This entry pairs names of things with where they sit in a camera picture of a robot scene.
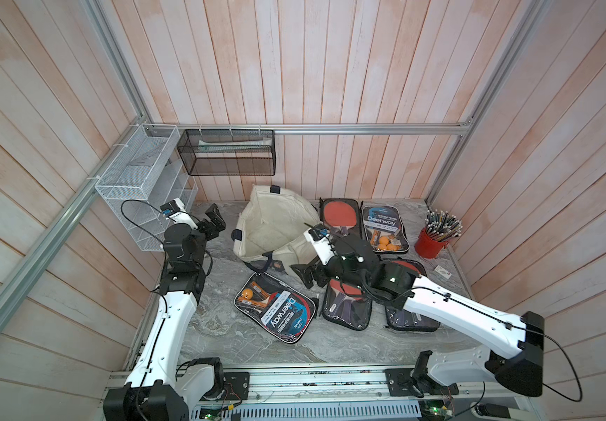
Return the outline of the small white card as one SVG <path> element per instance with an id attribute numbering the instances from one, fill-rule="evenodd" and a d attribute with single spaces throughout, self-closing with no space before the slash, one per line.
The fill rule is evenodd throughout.
<path id="1" fill-rule="evenodd" d="M 452 273 L 441 266 L 436 266 L 434 273 L 441 279 L 450 280 L 452 278 Z"/>

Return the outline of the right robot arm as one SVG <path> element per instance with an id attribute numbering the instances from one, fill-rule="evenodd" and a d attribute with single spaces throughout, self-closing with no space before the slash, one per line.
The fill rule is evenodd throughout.
<path id="1" fill-rule="evenodd" d="M 478 347 L 420 352 L 408 393 L 423 397 L 459 382 L 497 382 L 518 395 L 543 393 L 545 320 L 535 312 L 501 312 L 434 283 L 397 260 L 382 260 L 355 235 L 339 237 L 319 227 L 304 232 L 324 277 L 356 287 L 354 298 L 417 313 L 476 340 Z"/>

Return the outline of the red paddle case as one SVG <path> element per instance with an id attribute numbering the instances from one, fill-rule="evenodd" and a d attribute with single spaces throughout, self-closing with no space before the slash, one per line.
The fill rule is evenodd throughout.
<path id="1" fill-rule="evenodd" d="M 354 235 L 364 238 L 359 202 L 347 198 L 320 200 L 320 219 L 332 233 L 345 237 Z"/>
<path id="2" fill-rule="evenodd" d="M 415 271 L 418 275 L 427 275 L 427 271 L 422 263 L 413 260 L 396 259 L 392 260 L 401 266 Z M 391 306 L 385 306 L 387 327 L 401 332 L 419 332 L 431 333 L 439 329 L 441 324 L 431 318 L 418 313 L 407 312 L 406 310 L 396 309 Z"/>
<path id="3" fill-rule="evenodd" d="M 363 331 L 371 321 L 373 302 L 359 288 L 337 279 L 331 279 L 327 285 L 322 305 L 322 317 L 334 324 Z"/>

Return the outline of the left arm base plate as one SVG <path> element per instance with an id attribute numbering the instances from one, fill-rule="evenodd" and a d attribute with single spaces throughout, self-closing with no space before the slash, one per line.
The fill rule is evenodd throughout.
<path id="1" fill-rule="evenodd" d="M 243 401 L 249 397 L 250 373 L 229 372 L 215 381 L 208 393 L 204 394 L 201 402 L 218 402 L 220 400 Z"/>

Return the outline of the cream canvas tote bag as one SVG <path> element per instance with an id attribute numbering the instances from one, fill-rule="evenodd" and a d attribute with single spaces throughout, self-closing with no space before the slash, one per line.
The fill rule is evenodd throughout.
<path id="1" fill-rule="evenodd" d="M 295 276 L 293 265 L 306 266 L 317 257 L 304 233 L 320 222 L 303 196 L 277 185 L 256 185 L 231 233 L 234 254 L 252 266 L 278 261 L 287 275 Z"/>

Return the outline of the black mesh wall basket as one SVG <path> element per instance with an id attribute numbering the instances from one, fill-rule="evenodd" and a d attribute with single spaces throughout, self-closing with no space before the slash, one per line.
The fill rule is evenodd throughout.
<path id="1" fill-rule="evenodd" d="M 193 176 L 273 176 L 275 133 L 264 129 L 186 129 L 177 151 Z"/>

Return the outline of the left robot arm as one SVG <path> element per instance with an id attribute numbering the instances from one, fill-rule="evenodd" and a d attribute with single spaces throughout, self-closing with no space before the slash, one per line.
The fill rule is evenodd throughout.
<path id="1" fill-rule="evenodd" d="M 124 385 L 106 394 L 107 420 L 187 420 L 201 399 L 225 394 L 222 363 L 217 357 L 178 361 L 186 329 L 196 312 L 212 271 L 206 244 L 226 228 L 217 205 L 195 219 L 174 199 L 159 208 L 171 220 L 160 240 L 165 253 L 158 310 L 143 352 Z"/>

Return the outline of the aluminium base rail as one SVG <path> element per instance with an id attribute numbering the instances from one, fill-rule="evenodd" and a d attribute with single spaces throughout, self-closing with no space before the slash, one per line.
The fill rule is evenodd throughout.
<path id="1" fill-rule="evenodd" d="M 187 420 L 541 420 L 535 403 L 492 382 L 459 382 L 457 396 L 390 396 L 384 371 L 407 366 L 227 367 L 249 372 L 243 401 L 201 402 Z M 116 373 L 107 387 L 124 385 L 130 373 Z"/>

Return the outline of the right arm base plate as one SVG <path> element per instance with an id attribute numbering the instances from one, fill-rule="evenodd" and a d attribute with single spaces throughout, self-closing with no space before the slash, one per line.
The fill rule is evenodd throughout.
<path id="1" fill-rule="evenodd" d="M 456 383 L 443 386 L 415 368 L 389 368 L 384 371 L 390 396 L 457 396 Z"/>

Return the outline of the red pencil cup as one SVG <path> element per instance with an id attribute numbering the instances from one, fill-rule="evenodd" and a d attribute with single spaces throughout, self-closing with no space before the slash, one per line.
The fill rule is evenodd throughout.
<path id="1" fill-rule="evenodd" d="M 448 241 L 434 240 L 423 228 L 417 242 L 415 242 L 415 252 L 424 259 L 435 259 L 448 244 Z"/>

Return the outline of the bundle of pencils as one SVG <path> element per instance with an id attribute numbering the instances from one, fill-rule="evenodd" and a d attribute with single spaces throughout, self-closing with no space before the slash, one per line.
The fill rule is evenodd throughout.
<path id="1" fill-rule="evenodd" d="M 434 241 L 445 242 L 461 235 L 461 220 L 444 210 L 429 209 L 426 215 L 425 233 Z"/>

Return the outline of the horizontal aluminium frame bar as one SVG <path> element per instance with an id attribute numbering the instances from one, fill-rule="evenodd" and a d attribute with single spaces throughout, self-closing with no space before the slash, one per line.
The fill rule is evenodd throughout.
<path id="1" fill-rule="evenodd" d="M 186 129 L 273 131 L 276 135 L 464 135 L 470 125 L 461 123 L 406 123 L 406 124 L 176 124 L 179 131 Z"/>

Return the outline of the blue Deerway paddle case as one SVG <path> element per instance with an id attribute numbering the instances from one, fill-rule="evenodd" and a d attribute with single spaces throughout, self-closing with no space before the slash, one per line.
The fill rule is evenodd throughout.
<path id="1" fill-rule="evenodd" d="M 376 254 L 406 254 L 410 249 L 398 209 L 391 205 L 362 208 L 364 236 Z"/>

